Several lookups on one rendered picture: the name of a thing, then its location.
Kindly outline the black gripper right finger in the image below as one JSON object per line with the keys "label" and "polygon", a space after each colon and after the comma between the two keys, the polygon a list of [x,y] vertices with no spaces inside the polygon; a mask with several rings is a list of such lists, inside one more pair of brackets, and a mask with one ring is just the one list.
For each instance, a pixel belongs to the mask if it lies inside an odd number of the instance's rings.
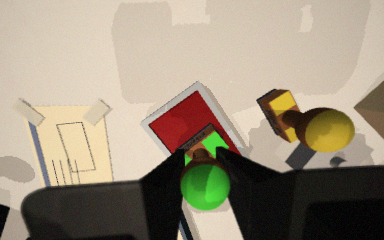
{"label": "black gripper right finger", "polygon": [[228,200],[244,240],[302,240],[309,204],[384,198],[384,165],[280,172],[222,146]]}

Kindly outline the red ink pad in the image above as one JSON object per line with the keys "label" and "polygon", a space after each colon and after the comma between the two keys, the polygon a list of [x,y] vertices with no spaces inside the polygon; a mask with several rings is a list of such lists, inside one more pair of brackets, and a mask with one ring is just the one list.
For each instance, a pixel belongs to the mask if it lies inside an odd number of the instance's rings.
{"label": "red ink pad", "polygon": [[139,124],[168,158],[210,122],[226,141],[228,150],[251,160],[199,81]]}

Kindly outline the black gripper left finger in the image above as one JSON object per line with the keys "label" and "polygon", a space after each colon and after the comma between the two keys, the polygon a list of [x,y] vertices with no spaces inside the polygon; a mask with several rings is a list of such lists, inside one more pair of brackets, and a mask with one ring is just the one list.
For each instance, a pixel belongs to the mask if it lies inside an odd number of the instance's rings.
{"label": "black gripper left finger", "polygon": [[32,240],[131,234],[135,240],[178,240],[184,149],[138,180],[60,185],[32,191],[21,213]]}

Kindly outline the yellow rubber stamp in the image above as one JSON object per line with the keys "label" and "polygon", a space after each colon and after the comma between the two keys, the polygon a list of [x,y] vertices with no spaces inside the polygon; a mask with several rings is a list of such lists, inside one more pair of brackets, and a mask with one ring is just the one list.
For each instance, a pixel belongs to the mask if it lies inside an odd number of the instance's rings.
{"label": "yellow rubber stamp", "polygon": [[354,137],[354,123],[347,114],[326,107],[302,113],[290,90],[272,89],[256,101],[273,132],[289,143],[299,139],[308,148],[331,152]]}

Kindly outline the cream inspection card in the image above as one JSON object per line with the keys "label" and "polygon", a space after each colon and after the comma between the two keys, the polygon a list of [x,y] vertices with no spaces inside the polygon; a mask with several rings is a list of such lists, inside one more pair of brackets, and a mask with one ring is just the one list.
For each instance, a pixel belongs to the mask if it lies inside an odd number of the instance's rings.
{"label": "cream inspection card", "polygon": [[11,109],[24,118],[42,188],[113,181],[105,103],[28,106],[17,99]]}

